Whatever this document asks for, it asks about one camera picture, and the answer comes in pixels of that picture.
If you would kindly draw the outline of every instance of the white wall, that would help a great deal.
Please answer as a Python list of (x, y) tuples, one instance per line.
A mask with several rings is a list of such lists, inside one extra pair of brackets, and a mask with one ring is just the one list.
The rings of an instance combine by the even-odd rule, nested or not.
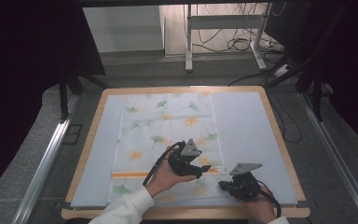
[(83, 11), (99, 52), (164, 48), (159, 6), (86, 7)]

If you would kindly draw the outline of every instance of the orange stripe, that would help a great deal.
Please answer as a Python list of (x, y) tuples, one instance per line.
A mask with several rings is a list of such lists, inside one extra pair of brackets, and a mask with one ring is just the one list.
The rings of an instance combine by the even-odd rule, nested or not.
[[(208, 170), (207, 173), (216, 173), (218, 172), (217, 169), (215, 168), (211, 168)], [(143, 177), (143, 176), (147, 176), (147, 174), (149, 173), (145, 173), (145, 172), (137, 172), (137, 173), (112, 173), (111, 177), (126, 177), (126, 176), (133, 176), (133, 177)]]

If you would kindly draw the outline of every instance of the hand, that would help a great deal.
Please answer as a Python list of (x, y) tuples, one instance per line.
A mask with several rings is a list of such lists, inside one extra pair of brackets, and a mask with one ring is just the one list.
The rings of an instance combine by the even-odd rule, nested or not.
[(153, 174), (150, 182), (145, 187), (152, 197), (158, 195), (164, 190), (172, 188), (177, 183), (188, 182), (197, 178), (195, 175), (177, 175), (168, 164), (168, 158), (171, 154), (171, 152), (168, 153), (166, 158), (162, 161), (156, 172)]
[[(270, 194), (266, 187), (261, 186), (261, 189), (267, 194)], [(261, 194), (247, 202), (237, 198), (235, 200), (249, 208), (252, 216), (261, 223), (269, 223), (276, 219), (272, 202)]]

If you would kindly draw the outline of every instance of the gray floor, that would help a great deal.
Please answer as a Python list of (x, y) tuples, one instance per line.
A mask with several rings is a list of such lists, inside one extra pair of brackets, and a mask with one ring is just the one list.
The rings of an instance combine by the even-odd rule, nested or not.
[[(239, 77), (258, 73), (251, 54), (196, 56), (193, 73), (185, 72), (184, 57), (164, 57), (160, 54), (103, 54), (106, 77), (100, 80), (112, 87), (151, 87), (208, 85), (226, 86)], [(265, 77), (247, 78), (238, 85), (257, 85)], [(61, 205), (72, 181), (78, 157), (85, 142), (90, 122), (102, 89), (82, 80), (85, 91), (80, 95), (71, 122), (76, 135), (67, 134), (58, 151), (45, 186), (36, 202), (28, 223), (63, 223)], [(275, 116), (282, 129), (296, 173), (310, 204), (309, 218), (291, 218), (291, 223), (358, 223), (358, 209), (346, 186), (313, 128), (310, 118), (294, 89), (296, 77), (268, 90), (275, 105)], [(324, 125), (339, 151), (358, 180), (358, 136), (337, 114), (325, 98), (322, 101)], [(16, 158), (0, 179), (0, 223), (9, 223), (33, 178), (48, 142), (60, 120), (58, 88), (47, 90), (43, 107), (32, 130)]]

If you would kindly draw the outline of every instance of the wooden table frame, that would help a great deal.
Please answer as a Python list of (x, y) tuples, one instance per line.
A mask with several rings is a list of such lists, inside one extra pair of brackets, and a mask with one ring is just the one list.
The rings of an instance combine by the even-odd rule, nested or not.
[[(89, 134), (86, 143), (83, 147), (83, 152), (80, 156), (72, 184), (69, 188), (65, 201), (71, 202), (74, 198), (77, 185), (86, 167), (87, 159), (89, 157), (92, 143), (107, 97), (109, 95), (121, 94), (153, 94), (153, 93), (177, 93), (177, 92), (239, 92), (239, 91), (257, 91), (260, 94), (263, 105), (266, 109), (268, 120), (271, 124), (276, 141), (282, 154), (284, 164), (290, 176), (290, 180), (295, 190), (297, 200), (305, 202), (306, 198), (301, 185), (298, 181), (295, 168), (290, 159), (289, 153), (283, 141), (278, 123), (274, 117), (269, 99), (263, 88), (258, 86), (243, 86), (243, 87), (157, 87), (157, 88), (128, 88), (128, 89), (108, 89), (103, 92), (100, 103), (94, 115), (94, 119), (89, 129)], [(94, 218), (101, 214), (103, 210), (70, 210), (62, 209), (62, 217), (70, 219), (74, 217)], [(282, 208), (282, 215), (286, 217), (308, 217), (310, 209), (307, 206), (284, 206)], [(249, 219), (252, 216), (244, 206), (197, 206), (197, 207), (151, 207), (143, 215), (143, 219)]]

